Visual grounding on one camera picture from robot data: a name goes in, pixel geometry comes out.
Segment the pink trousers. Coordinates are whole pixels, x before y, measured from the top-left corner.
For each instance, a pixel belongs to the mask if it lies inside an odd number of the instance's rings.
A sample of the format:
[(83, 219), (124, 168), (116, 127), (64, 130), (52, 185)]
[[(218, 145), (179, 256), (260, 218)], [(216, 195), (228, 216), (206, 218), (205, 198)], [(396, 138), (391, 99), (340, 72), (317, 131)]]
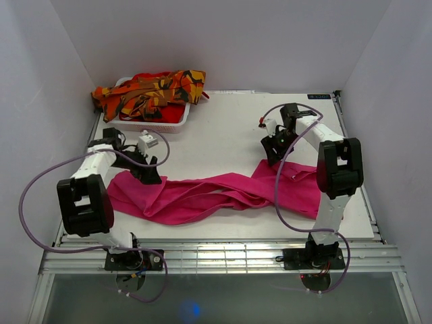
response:
[(220, 209), (261, 209), (276, 200), (284, 209), (316, 219), (321, 197), (315, 167), (286, 162), (279, 169), (265, 159), (250, 177), (163, 178), (156, 185), (141, 184), (123, 171), (110, 181), (107, 193), (115, 211), (170, 226), (202, 221)]

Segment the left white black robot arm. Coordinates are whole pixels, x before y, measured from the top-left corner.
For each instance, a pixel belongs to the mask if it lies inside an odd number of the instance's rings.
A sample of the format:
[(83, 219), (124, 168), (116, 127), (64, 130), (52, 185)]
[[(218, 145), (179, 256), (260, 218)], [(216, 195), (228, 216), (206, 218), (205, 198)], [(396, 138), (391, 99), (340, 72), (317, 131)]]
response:
[(156, 157), (148, 158), (149, 149), (159, 141), (146, 130), (136, 144), (126, 144), (126, 137), (115, 128), (103, 130), (103, 137), (92, 140), (87, 156), (73, 176), (57, 183), (57, 195), (65, 231), (69, 235), (92, 238), (119, 254), (127, 269), (137, 269), (143, 253), (135, 248), (131, 232), (114, 228), (114, 209), (104, 183), (111, 167), (125, 169), (141, 184), (160, 184)]

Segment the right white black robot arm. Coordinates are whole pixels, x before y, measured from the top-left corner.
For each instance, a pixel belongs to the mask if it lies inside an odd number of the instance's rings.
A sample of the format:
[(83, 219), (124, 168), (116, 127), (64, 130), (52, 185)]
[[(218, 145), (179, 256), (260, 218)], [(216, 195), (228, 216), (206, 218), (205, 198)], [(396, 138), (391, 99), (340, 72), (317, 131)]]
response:
[(323, 114), (302, 103), (277, 105), (282, 124), (266, 115), (259, 127), (267, 131), (261, 144), (270, 166), (282, 169), (288, 155), (300, 139), (318, 153), (316, 179), (321, 192), (319, 209), (312, 229), (306, 230), (302, 248), (286, 248), (277, 257), (286, 270), (320, 269), (328, 271), (348, 267), (339, 241), (345, 208), (364, 182), (361, 144), (357, 138), (340, 136), (323, 122)]

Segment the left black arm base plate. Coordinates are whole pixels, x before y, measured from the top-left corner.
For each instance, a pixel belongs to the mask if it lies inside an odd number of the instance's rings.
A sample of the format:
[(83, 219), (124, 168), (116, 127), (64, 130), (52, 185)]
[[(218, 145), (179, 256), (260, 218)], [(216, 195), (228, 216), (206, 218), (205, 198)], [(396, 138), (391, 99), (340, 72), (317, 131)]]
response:
[(120, 251), (108, 252), (105, 258), (106, 271), (160, 271), (163, 269), (164, 250), (156, 250), (157, 254), (149, 251)]

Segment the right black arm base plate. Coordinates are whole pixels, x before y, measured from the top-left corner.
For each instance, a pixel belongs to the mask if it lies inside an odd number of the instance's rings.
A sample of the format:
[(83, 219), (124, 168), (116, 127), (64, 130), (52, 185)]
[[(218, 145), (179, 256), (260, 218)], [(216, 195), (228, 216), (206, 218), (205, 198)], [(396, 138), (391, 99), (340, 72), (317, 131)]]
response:
[(343, 270), (346, 267), (340, 248), (324, 254), (307, 252), (306, 248), (286, 248), (282, 250), (282, 263), (285, 270)]

